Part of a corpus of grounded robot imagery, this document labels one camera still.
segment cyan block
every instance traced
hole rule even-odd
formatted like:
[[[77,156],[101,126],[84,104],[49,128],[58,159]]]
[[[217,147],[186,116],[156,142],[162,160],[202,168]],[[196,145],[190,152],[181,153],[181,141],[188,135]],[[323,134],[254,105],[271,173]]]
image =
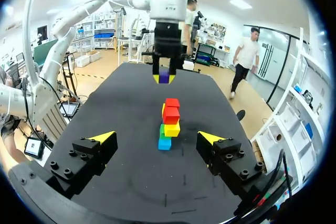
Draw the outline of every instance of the cyan block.
[[[159,150],[169,151],[171,147],[172,147],[171,139],[159,139],[159,146],[158,146]]]

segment purple block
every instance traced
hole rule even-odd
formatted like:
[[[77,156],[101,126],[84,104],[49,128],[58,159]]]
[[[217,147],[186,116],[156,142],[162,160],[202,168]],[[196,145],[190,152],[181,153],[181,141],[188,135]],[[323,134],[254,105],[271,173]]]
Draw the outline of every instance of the purple block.
[[[169,83],[169,72],[161,71],[159,74],[159,83]]]

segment door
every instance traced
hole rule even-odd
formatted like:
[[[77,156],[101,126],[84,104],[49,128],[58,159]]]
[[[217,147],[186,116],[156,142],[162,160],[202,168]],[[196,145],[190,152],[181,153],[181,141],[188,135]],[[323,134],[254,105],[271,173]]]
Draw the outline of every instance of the door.
[[[244,36],[250,36],[251,27],[244,27]],[[284,90],[282,87],[276,86],[284,66],[287,49],[289,45],[289,36],[278,33],[273,30],[262,28],[259,35],[259,69],[256,73],[251,71],[247,75],[246,81],[253,87],[260,97],[267,102],[273,93],[276,99],[281,96]],[[269,104],[272,109],[275,109],[277,104]]]

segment black pants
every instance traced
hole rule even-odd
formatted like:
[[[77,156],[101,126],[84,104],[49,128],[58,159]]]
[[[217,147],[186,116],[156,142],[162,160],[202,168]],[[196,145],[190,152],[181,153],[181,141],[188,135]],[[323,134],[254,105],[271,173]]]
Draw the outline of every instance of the black pants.
[[[236,92],[238,83],[240,83],[241,80],[246,78],[248,74],[248,70],[249,70],[248,68],[244,68],[242,65],[237,64],[236,74],[232,82],[231,92]]]

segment white t-shirt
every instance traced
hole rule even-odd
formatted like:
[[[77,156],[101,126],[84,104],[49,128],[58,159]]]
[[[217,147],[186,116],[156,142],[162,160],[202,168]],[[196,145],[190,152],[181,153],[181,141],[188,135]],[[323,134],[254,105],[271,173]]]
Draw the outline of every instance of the white t-shirt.
[[[251,69],[253,66],[254,58],[259,56],[259,44],[252,41],[251,38],[244,38],[239,46],[242,48],[238,54],[237,62],[244,68]]]
[[[184,25],[189,25],[189,33],[191,34],[193,30],[193,24],[194,24],[194,14],[191,10],[187,9],[187,13],[185,16],[185,22],[180,22],[179,23],[179,29],[182,31],[181,32],[181,44],[187,46],[187,40],[184,37]]]

